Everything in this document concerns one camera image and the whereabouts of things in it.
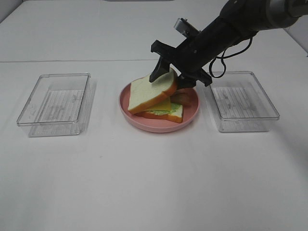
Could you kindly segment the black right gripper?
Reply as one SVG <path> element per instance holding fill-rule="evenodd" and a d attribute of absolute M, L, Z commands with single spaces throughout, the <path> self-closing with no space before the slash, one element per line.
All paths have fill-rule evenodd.
<path fill-rule="evenodd" d="M 239 31 L 217 17 L 197 36 L 186 38 L 175 48 L 156 40 L 151 45 L 151 52 L 159 54 L 160 58 L 150 74 L 149 82 L 153 83 L 169 73 L 172 64 L 181 73 L 177 78 L 177 89 L 194 88 L 198 80 L 208 86 L 212 83 L 212 77 L 203 70 L 203 66 L 227 48 L 252 37 L 251 31 Z"/>

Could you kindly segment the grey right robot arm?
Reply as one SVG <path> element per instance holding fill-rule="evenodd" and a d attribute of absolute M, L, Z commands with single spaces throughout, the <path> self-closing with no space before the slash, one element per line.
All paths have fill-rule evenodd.
<path fill-rule="evenodd" d="M 160 58 L 149 81 L 167 73 L 172 64 L 180 71 L 178 89 L 193 88 L 198 80 L 208 86 L 215 76 L 212 70 L 206 72 L 204 65 L 212 68 L 216 59 L 227 58 L 225 51 L 229 47 L 251 41 L 262 30 L 290 27 L 307 13 L 306 0 L 229 0 L 202 31 L 179 18 L 174 28 L 186 39 L 176 48 L 158 40 L 151 45 L 151 51 Z"/>

